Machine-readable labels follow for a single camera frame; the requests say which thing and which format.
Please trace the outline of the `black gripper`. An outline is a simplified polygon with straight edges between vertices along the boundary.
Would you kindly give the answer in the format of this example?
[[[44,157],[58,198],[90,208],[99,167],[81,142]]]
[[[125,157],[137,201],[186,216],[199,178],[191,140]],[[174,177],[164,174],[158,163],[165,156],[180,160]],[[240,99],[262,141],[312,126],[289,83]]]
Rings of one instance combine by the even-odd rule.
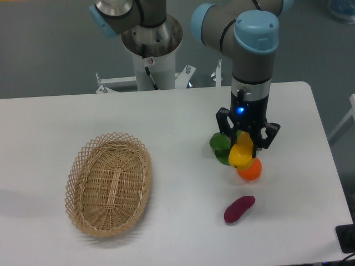
[[[266,122],[268,98],[269,96],[266,96],[256,101],[243,99],[240,103],[238,97],[231,93],[230,110],[220,108],[216,113],[220,133],[229,138],[231,147],[237,141],[238,130],[251,134],[252,158],[257,157],[258,151],[268,149],[280,130],[280,124]],[[265,129],[266,138],[262,137],[262,128]]]

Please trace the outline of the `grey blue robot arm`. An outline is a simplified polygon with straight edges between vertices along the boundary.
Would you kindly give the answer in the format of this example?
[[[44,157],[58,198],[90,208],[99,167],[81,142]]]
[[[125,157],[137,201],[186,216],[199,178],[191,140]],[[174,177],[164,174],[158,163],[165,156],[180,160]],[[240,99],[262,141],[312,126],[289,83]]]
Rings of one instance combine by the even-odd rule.
[[[266,110],[279,45],[278,18],[292,5],[292,1],[205,3],[191,17],[194,38],[232,60],[231,104],[216,114],[219,130],[232,144],[238,131],[247,132],[254,155],[267,149],[280,129],[267,121]],[[104,35],[120,36],[138,60],[139,90],[176,86],[175,52],[183,32],[167,13],[165,1],[95,1],[89,12]]]

